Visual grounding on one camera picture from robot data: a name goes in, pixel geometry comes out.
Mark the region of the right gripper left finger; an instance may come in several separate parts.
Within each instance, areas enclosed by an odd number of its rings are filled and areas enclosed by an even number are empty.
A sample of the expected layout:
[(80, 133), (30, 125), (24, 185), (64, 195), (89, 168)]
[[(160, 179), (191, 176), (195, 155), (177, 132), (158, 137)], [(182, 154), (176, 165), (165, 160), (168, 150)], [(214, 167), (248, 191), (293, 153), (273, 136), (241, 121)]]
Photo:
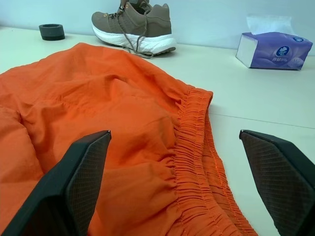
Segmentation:
[(73, 142), (2, 232), (4, 236), (86, 236), (99, 196), (109, 130)]

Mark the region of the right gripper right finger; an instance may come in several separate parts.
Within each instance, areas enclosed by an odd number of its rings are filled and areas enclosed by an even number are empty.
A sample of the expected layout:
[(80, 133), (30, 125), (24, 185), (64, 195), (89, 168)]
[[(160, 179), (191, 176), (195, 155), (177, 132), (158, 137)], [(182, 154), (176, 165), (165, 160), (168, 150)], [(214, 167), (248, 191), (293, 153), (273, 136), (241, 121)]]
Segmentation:
[(282, 236), (315, 234), (315, 165), (292, 142), (241, 130), (257, 191)]

